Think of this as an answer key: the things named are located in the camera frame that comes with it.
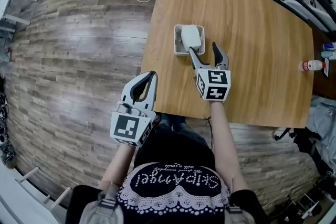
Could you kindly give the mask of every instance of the backpack strap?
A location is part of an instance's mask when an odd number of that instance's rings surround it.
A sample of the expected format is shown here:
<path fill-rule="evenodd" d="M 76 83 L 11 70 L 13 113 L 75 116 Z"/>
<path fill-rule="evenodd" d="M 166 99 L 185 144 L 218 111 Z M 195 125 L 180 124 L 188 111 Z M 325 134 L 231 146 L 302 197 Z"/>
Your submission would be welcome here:
<path fill-rule="evenodd" d="M 105 197 L 98 203 L 97 214 L 112 217 L 117 206 L 117 188 L 111 184 Z"/>

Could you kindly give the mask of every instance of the lace trim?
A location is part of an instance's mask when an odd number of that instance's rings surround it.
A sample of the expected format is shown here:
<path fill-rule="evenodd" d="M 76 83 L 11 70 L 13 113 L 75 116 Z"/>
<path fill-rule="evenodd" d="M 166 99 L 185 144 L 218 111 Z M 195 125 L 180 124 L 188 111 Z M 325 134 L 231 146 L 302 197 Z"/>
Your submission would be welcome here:
<path fill-rule="evenodd" d="M 182 186 L 177 185 L 173 191 L 158 197 L 141 197 L 131 188 L 130 182 L 134 175 L 142 168 L 154 163 L 143 164 L 134 169 L 127 177 L 123 184 L 122 190 L 118 193 L 118 200 L 124 203 L 128 209 L 135 209 L 138 213 L 143 214 L 149 211 L 161 213 L 169 212 L 190 212 L 198 215 L 199 213 L 223 211 L 229 200 L 229 190 L 222 179 L 211 169 L 212 173 L 218 176 L 221 182 L 221 193 L 215 197 L 194 196 L 189 194 Z"/>

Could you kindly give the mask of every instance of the wrist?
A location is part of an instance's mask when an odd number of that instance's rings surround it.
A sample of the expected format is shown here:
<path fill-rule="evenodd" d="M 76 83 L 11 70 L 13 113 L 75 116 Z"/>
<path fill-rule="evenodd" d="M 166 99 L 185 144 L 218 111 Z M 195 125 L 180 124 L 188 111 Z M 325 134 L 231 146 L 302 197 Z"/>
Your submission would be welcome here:
<path fill-rule="evenodd" d="M 118 150 L 121 151 L 121 152 L 134 152 L 135 151 L 135 146 L 120 144 Z"/>
<path fill-rule="evenodd" d="M 221 101 L 209 101 L 209 105 L 210 106 L 218 106 L 218 105 L 223 106 L 223 102 L 221 102 Z"/>

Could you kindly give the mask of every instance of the sleeve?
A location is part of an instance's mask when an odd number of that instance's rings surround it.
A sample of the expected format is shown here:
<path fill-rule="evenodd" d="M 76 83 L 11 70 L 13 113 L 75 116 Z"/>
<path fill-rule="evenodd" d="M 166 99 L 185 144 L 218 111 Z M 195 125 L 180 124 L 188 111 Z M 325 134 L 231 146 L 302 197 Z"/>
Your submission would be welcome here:
<path fill-rule="evenodd" d="M 261 207 L 255 193 L 249 189 L 235 191 L 230 196 L 230 206 L 239 206 L 251 214 L 256 224 L 269 224 L 268 216 Z"/>

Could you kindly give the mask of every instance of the gray bag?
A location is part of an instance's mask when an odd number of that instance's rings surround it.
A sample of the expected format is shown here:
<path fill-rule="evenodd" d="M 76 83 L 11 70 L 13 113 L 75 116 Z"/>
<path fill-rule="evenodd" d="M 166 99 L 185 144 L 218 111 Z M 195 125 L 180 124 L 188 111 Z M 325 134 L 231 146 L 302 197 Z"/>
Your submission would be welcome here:
<path fill-rule="evenodd" d="M 106 194 L 101 192 L 97 201 L 85 206 L 79 224 L 123 224 L 122 209 L 117 204 L 118 191 L 119 188 L 111 184 Z"/>
<path fill-rule="evenodd" d="M 80 218 L 79 224 L 123 224 L 124 217 L 117 204 L 118 187 L 111 185 L 106 195 L 101 192 L 98 200 L 90 202 Z M 227 207 L 224 224 L 255 224 L 253 217 L 239 207 Z"/>

